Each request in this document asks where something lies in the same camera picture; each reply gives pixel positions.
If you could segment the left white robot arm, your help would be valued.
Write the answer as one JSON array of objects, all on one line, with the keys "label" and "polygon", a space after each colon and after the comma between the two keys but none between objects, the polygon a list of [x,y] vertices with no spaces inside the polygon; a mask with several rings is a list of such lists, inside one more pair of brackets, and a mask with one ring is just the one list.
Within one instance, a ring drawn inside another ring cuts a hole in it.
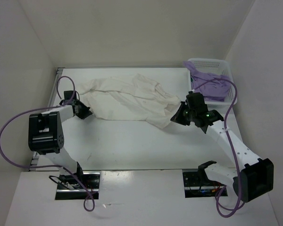
[{"label": "left white robot arm", "polygon": [[29,116],[28,146],[31,151],[45,156],[53,165],[59,166],[60,175],[68,177],[74,188],[84,185],[85,177],[80,164],[70,157],[64,147],[65,136],[62,123],[77,117],[86,119],[92,112],[80,101],[77,92],[65,91],[61,106]]}]

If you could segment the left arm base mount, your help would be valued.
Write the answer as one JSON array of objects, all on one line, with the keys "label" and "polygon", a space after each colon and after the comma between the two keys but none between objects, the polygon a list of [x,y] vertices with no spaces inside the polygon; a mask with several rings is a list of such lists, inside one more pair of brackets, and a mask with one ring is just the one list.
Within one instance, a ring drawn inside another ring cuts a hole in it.
[{"label": "left arm base mount", "polygon": [[[85,189],[70,175],[53,176],[49,179],[57,185],[55,200],[84,200]],[[86,172],[82,176],[82,184],[88,189],[95,200],[99,199],[100,173]]]}]

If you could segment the white t shirt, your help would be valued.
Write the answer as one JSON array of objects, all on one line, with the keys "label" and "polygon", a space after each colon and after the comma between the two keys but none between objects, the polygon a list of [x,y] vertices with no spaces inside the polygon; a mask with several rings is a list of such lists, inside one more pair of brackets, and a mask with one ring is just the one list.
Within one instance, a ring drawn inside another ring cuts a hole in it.
[{"label": "white t shirt", "polygon": [[108,121],[146,121],[163,129],[178,110],[179,97],[141,74],[99,78],[76,86],[81,101],[96,118]]}]

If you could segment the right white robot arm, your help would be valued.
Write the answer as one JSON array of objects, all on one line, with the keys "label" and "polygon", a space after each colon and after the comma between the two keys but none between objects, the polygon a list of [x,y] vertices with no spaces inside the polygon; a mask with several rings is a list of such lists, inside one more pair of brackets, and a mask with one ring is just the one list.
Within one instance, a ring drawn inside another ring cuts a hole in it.
[{"label": "right white robot arm", "polygon": [[229,170],[216,161],[199,165],[197,178],[201,185],[219,182],[233,189],[243,202],[250,202],[273,190],[274,165],[271,160],[262,159],[252,152],[225,125],[217,110],[208,109],[201,93],[189,92],[171,121],[184,126],[193,123],[210,136],[236,166],[236,170]]}]

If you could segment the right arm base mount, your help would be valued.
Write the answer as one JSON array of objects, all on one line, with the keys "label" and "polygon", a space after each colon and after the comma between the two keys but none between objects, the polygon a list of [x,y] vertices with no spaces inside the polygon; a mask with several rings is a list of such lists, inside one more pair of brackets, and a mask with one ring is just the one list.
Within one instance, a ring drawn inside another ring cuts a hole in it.
[{"label": "right arm base mount", "polygon": [[197,169],[184,169],[182,175],[185,198],[215,197],[224,186],[216,181],[204,185]]}]

